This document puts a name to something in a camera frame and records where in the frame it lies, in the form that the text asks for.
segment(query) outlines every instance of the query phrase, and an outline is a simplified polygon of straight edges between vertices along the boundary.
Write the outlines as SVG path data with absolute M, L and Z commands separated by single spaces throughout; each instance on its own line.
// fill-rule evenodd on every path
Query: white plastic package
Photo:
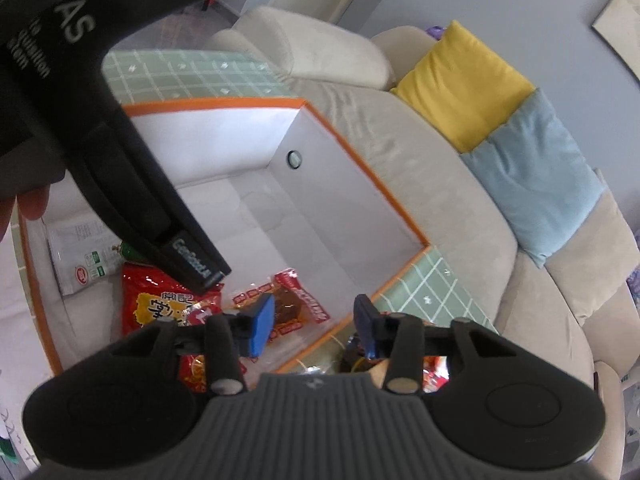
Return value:
M 119 272 L 120 239 L 94 214 L 46 224 L 51 259 L 60 293 L 68 296 Z

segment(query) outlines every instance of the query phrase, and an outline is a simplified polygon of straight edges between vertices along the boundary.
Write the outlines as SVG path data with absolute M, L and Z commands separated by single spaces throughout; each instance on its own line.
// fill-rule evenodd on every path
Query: hand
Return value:
M 18 209 L 27 220 L 37 220 L 44 214 L 49 201 L 49 186 L 32 189 L 18 195 Z M 15 196 L 0 200 L 0 240 L 6 233 L 6 228 L 14 210 Z

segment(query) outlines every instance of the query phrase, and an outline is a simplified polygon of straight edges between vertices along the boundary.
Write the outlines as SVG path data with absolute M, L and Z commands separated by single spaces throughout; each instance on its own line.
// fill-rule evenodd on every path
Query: yellow pillow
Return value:
M 392 92 L 465 153 L 504 124 L 534 90 L 522 74 L 453 21 Z

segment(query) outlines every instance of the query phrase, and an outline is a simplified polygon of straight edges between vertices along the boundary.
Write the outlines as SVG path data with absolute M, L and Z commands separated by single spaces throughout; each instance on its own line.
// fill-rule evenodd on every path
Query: beige couch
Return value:
M 268 62 L 324 114 L 440 248 L 505 337 L 589 386 L 597 372 L 607 423 L 592 460 L 605 478 L 617 479 L 625 434 L 620 378 L 640 354 L 640 319 L 625 284 L 639 262 L 633 235 L 607 190 L 544 268 L 519 251 L 456 150 L 388 93 L 433 44 L 415 27 L 367 40 L 261 7 L 217 33 L 209 47 Z

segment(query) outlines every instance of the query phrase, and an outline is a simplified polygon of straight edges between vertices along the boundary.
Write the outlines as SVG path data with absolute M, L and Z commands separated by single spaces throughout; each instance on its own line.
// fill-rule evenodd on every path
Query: gray ribbed surface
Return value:
M 82 472 L 45 464 L 34 476 L 74 479 L 417 480 L 599 479 L 585 464 L 512 472 L 457 450 L 416 397 L 377 390 L 367 374 L 263 375 L 256 390 L 210 402 L 180 446 L 145 466 Z

